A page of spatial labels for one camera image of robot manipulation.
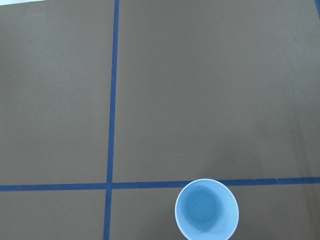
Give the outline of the light blue plastic cup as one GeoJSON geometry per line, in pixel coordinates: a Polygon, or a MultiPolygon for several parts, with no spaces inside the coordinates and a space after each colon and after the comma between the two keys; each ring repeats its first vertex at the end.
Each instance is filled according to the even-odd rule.
{"type": "Polygon", "coordinates": [[[237,229],[240,211],[229,188],[217,180],[203,178],[180,191],[174,216],[188,240],[228,240],[237,229]]]}

